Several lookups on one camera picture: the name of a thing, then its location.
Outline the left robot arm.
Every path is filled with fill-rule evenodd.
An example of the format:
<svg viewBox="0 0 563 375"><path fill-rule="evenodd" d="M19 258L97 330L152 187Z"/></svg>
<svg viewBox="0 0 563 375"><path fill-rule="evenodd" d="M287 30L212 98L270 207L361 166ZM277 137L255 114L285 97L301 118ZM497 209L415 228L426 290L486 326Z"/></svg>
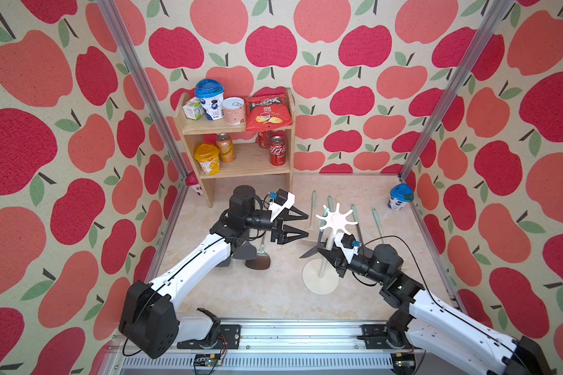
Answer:
<svg viewBox="0 0 563 375"><path fill-rule="evenodd" d="M262 201L253 187L237 187L228 209L209 234L181 262L149 283L136 281L129 287L120 318L119 331L141 353L156 359L180 342L217 345L221 321L212 312L198 309L180 316L177 309L185 297L212 269L231 259L256 254L251 245L256 230L269 231L271 241L284 245L306 238L308 233L289 226L290 220L306 220L308 215L295 208L294 194L280 189Z"/></svg>

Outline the white utensil rack stand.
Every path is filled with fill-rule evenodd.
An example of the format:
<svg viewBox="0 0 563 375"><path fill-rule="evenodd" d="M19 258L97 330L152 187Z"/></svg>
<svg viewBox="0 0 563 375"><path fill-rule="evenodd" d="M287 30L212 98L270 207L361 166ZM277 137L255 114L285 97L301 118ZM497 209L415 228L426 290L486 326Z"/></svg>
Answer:
<svg viewBox="0 0 563 375"><path fill-rule="evenodd" d="M339 284L337 268L351 263L360 252L361 242L350 232L358 222L351 220L353 210L341 212L341 204L324 206L316 244L308 251L309 256L319 259L309 261L303 268L302 279L307 289L316 295L329 295Z"/></svg>

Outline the grey spatula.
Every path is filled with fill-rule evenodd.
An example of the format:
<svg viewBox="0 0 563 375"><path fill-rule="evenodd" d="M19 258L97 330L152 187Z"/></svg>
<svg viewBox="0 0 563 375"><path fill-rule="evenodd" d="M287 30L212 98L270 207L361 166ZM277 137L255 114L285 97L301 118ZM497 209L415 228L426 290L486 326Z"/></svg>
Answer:
<svg viewBox="0 0 563 375"><path fill-rule="evenodd" d="M217 264L217 267L229 267L231 265L232 257L228 256L225 260Z"/></svg>

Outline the grey spatula mint handle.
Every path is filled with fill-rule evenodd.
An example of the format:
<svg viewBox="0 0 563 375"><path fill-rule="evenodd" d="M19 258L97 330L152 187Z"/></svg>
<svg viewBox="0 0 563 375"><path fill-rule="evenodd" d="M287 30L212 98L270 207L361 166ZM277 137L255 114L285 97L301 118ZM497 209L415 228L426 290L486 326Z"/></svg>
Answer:
<svg viewBox="0 0 563 375"><path fill-rule="evenodd" d="M353 221L356 222L355 226L356 226L357 233L358 233L358 241L360 242L361 245L364 245L364 239L363 239L363 235L362 235L362 232L361 232L360 220L359 220L359 217L358 217L357 208L354 204L351 204L351 209L352 209Z"/></svg>

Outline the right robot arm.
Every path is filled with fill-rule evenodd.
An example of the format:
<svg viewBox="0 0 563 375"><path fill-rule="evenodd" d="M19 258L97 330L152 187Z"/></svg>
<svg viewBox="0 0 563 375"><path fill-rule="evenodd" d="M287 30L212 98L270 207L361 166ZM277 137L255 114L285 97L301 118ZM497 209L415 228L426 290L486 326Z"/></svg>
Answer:
<svg viewBox="0 0 563 375"><path fill-rule="evenodd" d="M383 334L392 347L424 349L469 374L551 372L534 340L501 334L447 305L402 272L403 259L391 245L377 245L368 258L359 256L352 235L340 234L331 248L316 249L339 276L351 271L380 284L381 297L396 310Z"/></svg>

